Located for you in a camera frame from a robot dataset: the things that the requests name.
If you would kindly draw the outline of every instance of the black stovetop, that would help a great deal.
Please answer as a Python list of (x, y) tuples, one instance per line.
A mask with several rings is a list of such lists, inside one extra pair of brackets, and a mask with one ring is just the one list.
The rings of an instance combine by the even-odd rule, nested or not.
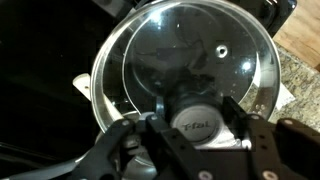
[[(231, 1), (254, 14), (272, 36), (296, 4)], [(93, 145), (99, 128), (72, 80), (91, 72), (115, 25), (91, 0), (0, 0), (0, 155), (16, 149), (5, 145), (11, 144), (57, 162)]]

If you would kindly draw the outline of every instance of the granite countertop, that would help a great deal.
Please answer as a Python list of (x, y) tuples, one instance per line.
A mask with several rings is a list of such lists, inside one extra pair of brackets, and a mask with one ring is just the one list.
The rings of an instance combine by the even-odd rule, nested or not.
[(279, 45), (278, 51), (281, 82), (296, 99), (275, 109), (269, 121), (293, 118), (320, 132), (320, 73)]

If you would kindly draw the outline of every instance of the wooden surface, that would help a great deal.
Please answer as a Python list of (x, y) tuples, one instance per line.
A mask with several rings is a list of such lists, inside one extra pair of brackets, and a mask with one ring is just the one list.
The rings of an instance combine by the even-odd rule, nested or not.
[(320, 70), (320, 0), (298, 0), (296, 9), (273, 39)]

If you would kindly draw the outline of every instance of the t-fal logo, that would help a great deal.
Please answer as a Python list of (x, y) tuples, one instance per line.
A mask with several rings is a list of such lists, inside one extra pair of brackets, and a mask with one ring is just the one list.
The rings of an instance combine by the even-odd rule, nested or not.
[(210, 127), (208, 121), (206, 121), (204, 123), (194, 122), (192, 124), (185, 124), (185, 125), (182, 125), (182, 126), (184, 127), (185, 131), (199, 129), (199, 128), (205, 128), (205, 127)]

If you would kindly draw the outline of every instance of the glass lid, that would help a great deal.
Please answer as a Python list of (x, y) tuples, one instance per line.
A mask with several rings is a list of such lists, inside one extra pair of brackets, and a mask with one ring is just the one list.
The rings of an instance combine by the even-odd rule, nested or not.
[(220, 0), (170, 0), (146, 5), (114, 29), (96, 58), (91, 97), (105, 131), (115, 120), (108, 99), (120, 113), (144, 113), (172, 90), (220, 103), (232, 96), (268, 119), (279, 85), (275, 45), (248, 12)]

